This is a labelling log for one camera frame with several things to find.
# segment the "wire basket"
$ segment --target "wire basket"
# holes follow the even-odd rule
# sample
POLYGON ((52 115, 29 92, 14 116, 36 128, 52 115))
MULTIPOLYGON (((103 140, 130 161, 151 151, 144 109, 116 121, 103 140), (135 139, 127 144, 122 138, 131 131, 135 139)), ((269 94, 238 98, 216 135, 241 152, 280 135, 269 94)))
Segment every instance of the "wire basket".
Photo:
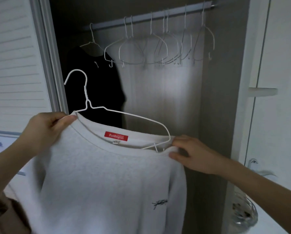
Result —
POLYGON ((235 192, 229 234, 246 233, 257 221, 258 213, 253 202, 245 194, 235 192))

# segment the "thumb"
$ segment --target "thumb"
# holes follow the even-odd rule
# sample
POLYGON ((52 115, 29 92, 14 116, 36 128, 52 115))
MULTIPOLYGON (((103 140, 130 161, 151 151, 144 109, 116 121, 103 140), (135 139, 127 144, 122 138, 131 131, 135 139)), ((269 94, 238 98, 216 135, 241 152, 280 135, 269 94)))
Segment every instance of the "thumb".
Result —
POLYGON ((64 129, 66 129, 69 125, 71 125, 76 119, 77 119, 77 116, 75 115, 69 115, 69 116, 63 117, 60 120, 58 120, 58 122, 53 126, 53 129, 57 131, 58 133, 61 133, 64 129))
POLYGON ((177 162, 180 162, 185 167, 187 167, 189 165, 189 163, 190 163, 190 158, 189 157, 182 156, 179 153, 171 152, 169 154, 169 157, 174 159, 174 160, 176 160, 177 162))

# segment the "forearm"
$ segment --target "forearm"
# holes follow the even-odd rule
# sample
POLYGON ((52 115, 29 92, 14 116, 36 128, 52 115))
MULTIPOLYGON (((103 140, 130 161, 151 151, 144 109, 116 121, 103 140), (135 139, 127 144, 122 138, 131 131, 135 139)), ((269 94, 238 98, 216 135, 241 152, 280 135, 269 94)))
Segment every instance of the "forearm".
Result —
POLYGON ((0 194, 32 157, 32 152, 17 141, 0 153, 0 194))
POLYGON ((291 233, 290 190, 227 158, 223 158, 218 175, 240 188, 279 225, 291 233))

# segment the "white sweatshirt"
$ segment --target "white sweatshirt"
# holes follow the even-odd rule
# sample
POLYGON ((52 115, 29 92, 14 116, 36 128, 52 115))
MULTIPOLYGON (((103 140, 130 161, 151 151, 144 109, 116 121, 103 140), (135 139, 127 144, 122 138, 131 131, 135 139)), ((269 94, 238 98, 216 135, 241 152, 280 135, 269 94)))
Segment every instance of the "white sweatshirt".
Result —
POLYGON ((168 157, 177 148, 140 149, 168 137, 77 116, 60 140, 28 166, 38 208, 23 206, 33 231, 180 234, 186 177, 183 166, 168 157))

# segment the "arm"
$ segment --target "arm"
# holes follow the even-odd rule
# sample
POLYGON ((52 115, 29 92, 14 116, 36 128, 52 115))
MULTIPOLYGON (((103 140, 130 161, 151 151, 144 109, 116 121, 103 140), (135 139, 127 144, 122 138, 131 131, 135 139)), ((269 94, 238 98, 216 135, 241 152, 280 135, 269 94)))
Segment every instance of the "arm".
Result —
POLYGON ((65 113, 57 112, 32 117, 21 136, 0 153, 0 194, 31 158, 50 147, 76 119, 76 116, 65 116, 65 113))
POLYGON ((227 179, 291 233, 290 190, 254 173, 239 162, 220 155, 196 138, 179 136, 174 139, 173 145, 185 149, 189 157, 171 153, 171 158, 190 169, 227 179))

